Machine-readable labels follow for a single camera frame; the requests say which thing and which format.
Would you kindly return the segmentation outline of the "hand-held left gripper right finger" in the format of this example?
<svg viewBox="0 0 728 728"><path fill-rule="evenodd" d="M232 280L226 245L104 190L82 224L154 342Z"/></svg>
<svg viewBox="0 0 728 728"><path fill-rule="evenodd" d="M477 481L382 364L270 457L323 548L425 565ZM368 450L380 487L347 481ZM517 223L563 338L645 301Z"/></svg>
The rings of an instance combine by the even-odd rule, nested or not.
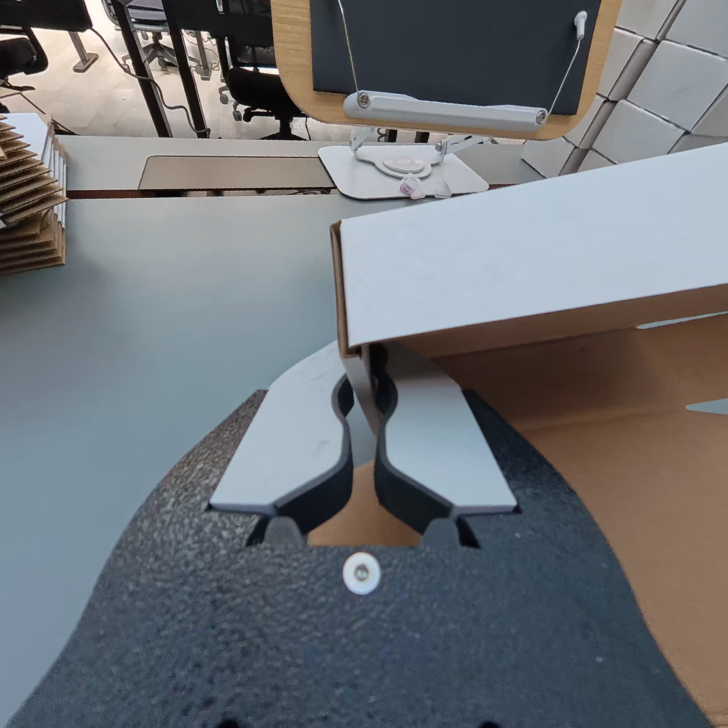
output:
<svg viewBox="0 0 728 728"><path fill-rule="evenodd" d="M381 414L378 501L421 535L438 519L512 513L517 499L461 387L401 344L371 350Z"/></svg>

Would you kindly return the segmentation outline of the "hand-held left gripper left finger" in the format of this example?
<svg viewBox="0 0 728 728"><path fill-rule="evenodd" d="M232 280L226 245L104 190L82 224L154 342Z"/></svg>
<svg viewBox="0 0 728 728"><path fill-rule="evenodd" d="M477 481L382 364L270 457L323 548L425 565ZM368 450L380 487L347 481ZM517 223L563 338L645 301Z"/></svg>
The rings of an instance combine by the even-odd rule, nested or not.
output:
<svg viewBox="0 0 728 728"><path fill-rule="evenodd" d="M268 388L210 507L288 517L302 533L331 519L352 491L353 404L337 342L288 369Z"/></svg>

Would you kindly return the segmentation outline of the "white and brown cardboard box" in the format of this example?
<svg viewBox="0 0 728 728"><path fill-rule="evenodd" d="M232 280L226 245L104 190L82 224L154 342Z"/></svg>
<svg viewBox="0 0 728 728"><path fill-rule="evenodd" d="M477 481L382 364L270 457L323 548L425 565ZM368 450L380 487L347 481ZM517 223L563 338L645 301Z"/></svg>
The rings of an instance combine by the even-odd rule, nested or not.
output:
<svg viewBox="0 0 728 728"><path fill-rule="evenodd" d="M331 227L343 358L399 342L566 477L726 726L726 143Z"/></svg>

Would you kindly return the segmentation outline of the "stack of flat cardboard sheets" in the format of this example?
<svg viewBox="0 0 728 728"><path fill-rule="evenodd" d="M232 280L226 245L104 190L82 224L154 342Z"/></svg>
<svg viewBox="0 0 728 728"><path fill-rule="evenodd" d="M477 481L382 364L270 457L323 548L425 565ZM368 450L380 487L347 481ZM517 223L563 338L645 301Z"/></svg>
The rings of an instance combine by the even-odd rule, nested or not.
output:
<svg viewBox="0 0 728 728"><path fill-rule="evenodd" d="M50 120L2 106L2 277L66 262L67 168Z"/></svg>

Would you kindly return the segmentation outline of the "black framed work table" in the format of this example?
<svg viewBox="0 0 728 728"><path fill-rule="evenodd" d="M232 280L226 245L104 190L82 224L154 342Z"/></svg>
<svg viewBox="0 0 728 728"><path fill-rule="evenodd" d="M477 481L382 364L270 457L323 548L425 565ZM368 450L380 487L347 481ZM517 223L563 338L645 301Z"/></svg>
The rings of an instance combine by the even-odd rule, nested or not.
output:
<svg viewBox="0 0 728 728"><path fill-rule="evenodd" d="M161 138L173 137L166 112L181 110L186 114L188 126L195 133L196 137L208 139L210 137L210 129L206 125L198 96L195 96L193 101L188 100L186 105L176 105L172 108L166 104L161 88L154 80L149 69L149 64L142 55L141 45L130 22L126 4L127 2L111 2L123 37L124 46L127 54L130 56L131 67L134 71L129 72L129 74L138 81L157 135Z"/></svg>

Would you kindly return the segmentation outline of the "wooden board with dark panel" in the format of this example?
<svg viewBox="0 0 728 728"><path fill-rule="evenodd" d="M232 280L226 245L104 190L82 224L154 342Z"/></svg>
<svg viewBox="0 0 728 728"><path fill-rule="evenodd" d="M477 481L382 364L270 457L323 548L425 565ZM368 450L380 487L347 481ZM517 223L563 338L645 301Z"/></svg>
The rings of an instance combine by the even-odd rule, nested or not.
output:
<svg viewBox="0 0 728 728"><path fill-rule="evenodd" d="M486 135L547 141L580 123L596 96L622 2L271 2L279 75L293 101L326 124L477 132L456 121L365 120L354 92L477 106L543 108L530 131Z"/></svg>

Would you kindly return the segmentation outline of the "grey office chair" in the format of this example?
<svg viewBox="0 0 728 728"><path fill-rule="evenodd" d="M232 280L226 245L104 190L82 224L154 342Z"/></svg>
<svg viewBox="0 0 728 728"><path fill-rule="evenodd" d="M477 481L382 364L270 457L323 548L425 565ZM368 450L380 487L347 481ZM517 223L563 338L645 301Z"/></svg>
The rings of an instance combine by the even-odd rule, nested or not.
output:
<svg viewBox="0 0 728 728"><path fill-rule="evenodd" d="M162 42L162 34L168 33L168 23L162 1L131 1L126 4L130 22L143 41L141 50L148 64L158 61L162 71L178 68L174 50Z"/></svg>

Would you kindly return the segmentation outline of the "stack of white boxes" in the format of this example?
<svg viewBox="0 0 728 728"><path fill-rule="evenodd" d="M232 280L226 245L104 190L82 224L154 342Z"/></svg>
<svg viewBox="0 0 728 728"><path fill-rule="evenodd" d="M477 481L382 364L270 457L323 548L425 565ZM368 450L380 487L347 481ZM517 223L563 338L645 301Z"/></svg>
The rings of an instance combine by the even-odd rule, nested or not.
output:
<svg viewBox="0 0 728 728"><path fill-rule="evenodd" d="M522 158L556 177L726 138L727 2L624 1L590 110Z"/></svg>

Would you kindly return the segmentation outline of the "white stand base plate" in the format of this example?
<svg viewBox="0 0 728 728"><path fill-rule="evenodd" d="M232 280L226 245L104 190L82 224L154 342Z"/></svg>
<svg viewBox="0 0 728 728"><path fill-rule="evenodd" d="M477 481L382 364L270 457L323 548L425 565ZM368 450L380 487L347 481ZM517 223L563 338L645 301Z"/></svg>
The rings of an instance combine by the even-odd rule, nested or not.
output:
<svg viewBox="0 0 728 728"><path fill-rule="evenodd" d="M481 137L444 138L434 145L367 143L368 133L372 131L370 128L356 130L348 146L328 146L318 151L323 166L344 196L360 201L409 199L400 192L400 183L406 176L421 180L439 177L450 186L452 196L489 189L488 182L454 154L469 146L479 146Z"/></svg>

